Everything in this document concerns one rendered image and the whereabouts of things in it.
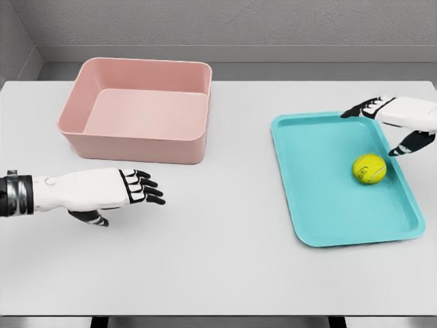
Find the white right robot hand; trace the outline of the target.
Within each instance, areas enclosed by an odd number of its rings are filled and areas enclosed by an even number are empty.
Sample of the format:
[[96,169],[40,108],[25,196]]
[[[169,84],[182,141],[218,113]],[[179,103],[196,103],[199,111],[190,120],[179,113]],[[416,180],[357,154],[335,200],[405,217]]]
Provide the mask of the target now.
[[389,156],[401,156],[417,152],[430,145],[437,133],[426,130],[425,118],[435,102],[409,97],[376,97],[366,100],[341,114],[342,118],[365,117],[389,126],[408,128],[407,135]]

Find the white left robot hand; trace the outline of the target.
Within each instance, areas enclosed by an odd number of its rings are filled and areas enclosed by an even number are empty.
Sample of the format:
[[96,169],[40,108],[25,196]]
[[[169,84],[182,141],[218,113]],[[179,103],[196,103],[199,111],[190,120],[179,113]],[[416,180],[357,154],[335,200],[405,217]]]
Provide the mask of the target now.
[[93,169],[68,174],[68,192],[63,207],[74,218],[107,227],[101,210],[142,202],[164,205],[163,192],[151,176],[137,169]]

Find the yellow tennis ball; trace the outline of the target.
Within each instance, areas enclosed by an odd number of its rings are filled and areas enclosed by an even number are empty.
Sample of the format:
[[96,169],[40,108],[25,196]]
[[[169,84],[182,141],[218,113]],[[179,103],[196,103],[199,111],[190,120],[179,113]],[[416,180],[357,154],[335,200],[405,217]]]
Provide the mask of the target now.
[[377,154],[363,154],[352,164],[354,177],[365,185],[374,185],[386,176],[386,163]]

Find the pink plastic basket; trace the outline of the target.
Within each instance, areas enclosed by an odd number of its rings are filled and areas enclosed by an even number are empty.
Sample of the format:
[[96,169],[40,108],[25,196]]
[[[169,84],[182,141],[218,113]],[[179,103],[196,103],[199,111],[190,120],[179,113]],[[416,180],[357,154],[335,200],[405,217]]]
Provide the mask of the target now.
[[57,128],[86,159],[197,164],[211,83],[203,62],[95,57],[82,65]]

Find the blue plastic tray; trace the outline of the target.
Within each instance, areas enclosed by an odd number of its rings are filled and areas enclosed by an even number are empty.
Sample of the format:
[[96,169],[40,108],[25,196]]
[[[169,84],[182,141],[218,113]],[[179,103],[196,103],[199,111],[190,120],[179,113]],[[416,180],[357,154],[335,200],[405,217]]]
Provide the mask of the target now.
[[[380,125],[337,112],[280,115],[271,133],[294,231],[312,247],[420,237],[425,218]],[[352,173],[362,154],[381,156],[386,176],[374,185]]]

